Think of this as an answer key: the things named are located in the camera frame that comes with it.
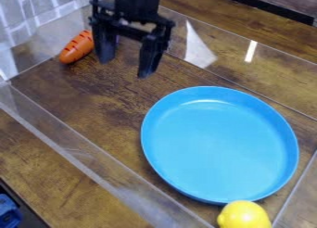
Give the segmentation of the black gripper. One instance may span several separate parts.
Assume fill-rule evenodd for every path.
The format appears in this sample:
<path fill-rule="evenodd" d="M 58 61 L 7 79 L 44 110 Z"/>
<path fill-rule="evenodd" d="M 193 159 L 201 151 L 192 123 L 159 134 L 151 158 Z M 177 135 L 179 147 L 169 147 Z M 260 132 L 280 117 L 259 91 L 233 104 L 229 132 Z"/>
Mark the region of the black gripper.
<path fill-rule="evenodd" d="M 137 77 L 141 79 L 148 77 L 156 71 L 168 47 L 168 41 L 160 36 L 168 36 L 175 26 L 171 20 L 159 15 L 159 0 L 90 0 L 90 5 L 93 49 L 100 63 L 106 64 L 114 58 L 117 35 L 144 37 Z M 122 20 L 126 23 L 137 22 L 140 25 L 151 23 L 155 29 L 148 34 L 142 30 L 125 26 Z"/>

